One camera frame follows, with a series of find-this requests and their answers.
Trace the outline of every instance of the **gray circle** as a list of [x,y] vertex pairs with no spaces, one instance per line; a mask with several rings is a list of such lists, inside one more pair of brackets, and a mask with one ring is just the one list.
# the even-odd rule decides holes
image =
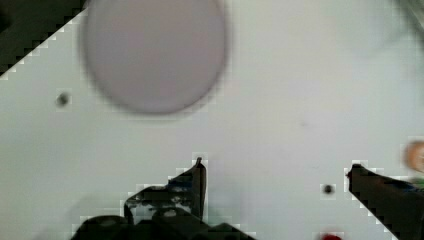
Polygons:
[[217,0],[91,1],[85,60],[93,80],[136,112],[173,113],[200,100],[226,61]]

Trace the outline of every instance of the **red object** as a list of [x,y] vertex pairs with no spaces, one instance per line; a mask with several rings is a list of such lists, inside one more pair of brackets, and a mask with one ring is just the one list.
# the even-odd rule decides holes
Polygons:
[[322,237],[322,240],[342,240],[341,238],[334,236],[334,235],[324,235],[324,237]]

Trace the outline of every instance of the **orange object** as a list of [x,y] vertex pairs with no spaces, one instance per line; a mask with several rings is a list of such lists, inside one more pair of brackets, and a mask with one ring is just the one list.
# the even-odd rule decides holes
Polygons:
[[424,172],[424,142],[411,143],[406,149],[406,164],[420,172]]

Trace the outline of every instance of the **black object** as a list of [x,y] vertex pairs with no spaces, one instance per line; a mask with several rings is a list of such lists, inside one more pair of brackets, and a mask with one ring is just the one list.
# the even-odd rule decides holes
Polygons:
[[[254,240],[228,224],[210,227],[202,222],[206,168],[201,160],[168,185],[149,187],[129,198],[124,205],[125,217],[100,216],[85,221],[72,240]],[[137,223],[132,210],[142,207],[152,212],[152,218]]]
[[0,0],[0,75],[82,11],[86,0]]
[[180,208],[161,209],[152,220],[137,225],[118,216],[101,216],[85,221],[72,240],[254,240],[223,223],[210,227]]
[[399,240],[424,240],[424,195],[412,184],[354,164],[349,191]]
[[124,205],[128,222],[134,223],[132,209],[147,207],[154,211],[161,208],[176,207],[177,204],[190,209],[202,219],[206,191],[206,168],[197,158],[196,164],[188,171],[168,181],[164,187],[149,187],[129,198]]
[[326,194],[333,193],[333,187],[331,185],[325,185],[324,186],[324,193],[326,193]]

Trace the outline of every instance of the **small black dot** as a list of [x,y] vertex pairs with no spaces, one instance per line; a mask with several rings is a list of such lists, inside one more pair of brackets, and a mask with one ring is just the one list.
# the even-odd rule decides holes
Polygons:
[[68,105],[68,103],[69,103],[69,94],[68,93],[61,93],[58,97],[57,97],[57,100],[56,100],[56,104],[59,106],[59,107],[64,107],[64,106],[66,106],[66,105]]
[[331,194],[334,192],[333,186],[331,185],[325,185],[324,186],[324,193]]

